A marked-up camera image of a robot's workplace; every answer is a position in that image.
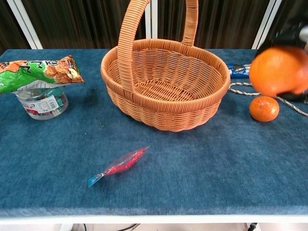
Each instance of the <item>mandarin orange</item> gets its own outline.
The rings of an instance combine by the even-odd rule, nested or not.
[[[268,96],[259,96],[252,100],[249,111],[253,119],[260,122],[274,120],[279,113],[279,104]]]
[[[271,47],[251,63],[249,78],[253,87],[263,95],[308,89],[308,54],[295,47]]]

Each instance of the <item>woven basket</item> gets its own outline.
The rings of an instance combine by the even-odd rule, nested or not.
[[[131,0],[118,46],[103,58],[101,74],[112,102],[122,112],[160,130],[181,131],[204,124],[230,85],[224,62],[194,47],[198,0],[186,0],[182,42],[134,41],[150,0]]]

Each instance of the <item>plastic container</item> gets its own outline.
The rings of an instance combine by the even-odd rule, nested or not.
[[[24,90],[16,96],[29,116],[37,120],[52,119],[68,107],[68,100],[61,88]]]

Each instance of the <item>rope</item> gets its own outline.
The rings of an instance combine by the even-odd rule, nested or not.
[[[244,91],[240,91],[240,90],[235,90],[235,89],[232,89],[231,87],[232,86],[235,86],[235,85],[238,85],[238,86],[247,86],[247,87],[252,87],[252,84],[251,83],[239,83],[239,82],[236,82],[236,83],[231,83],[230,86],[229,86],[229,90],[236,93],[236,94],[240,94],[240,95],[260,95],[261,93],[258,93],[258,92],[254,92],[254,93],[248,93],[248,92],[244,92]],[[308,113],[306,112],[303,112],[302,110],[300,110],[299,108],[295,107],[293,104],[291,104],[290,102],[288,102],[287,100],[281,98],[281,97],[276,97],[276,99],[280,100],[281,102],[285,103],[286,105],[288,105],[289,107],[293,108],[295,111],[297,111],[298,113],[304,115],[304,116],[308,116]]]

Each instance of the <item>blue tablecloth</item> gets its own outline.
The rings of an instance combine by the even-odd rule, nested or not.
[[[255,54],[211,51],[239,64]],[[47,121],[30,118],[13,94],[0,96],[0,217],[308,214],[308,118],[280,104],[276,120],[258,123],[249,114],[253,97],[228,92],[205,125],[159,131],[112,104],[100,74],[106,53],[8,50],[0,57],[72,54],[86,81],[65,87],[67,111]],[[148,145],[132,169],[88,188],[89,177]]]

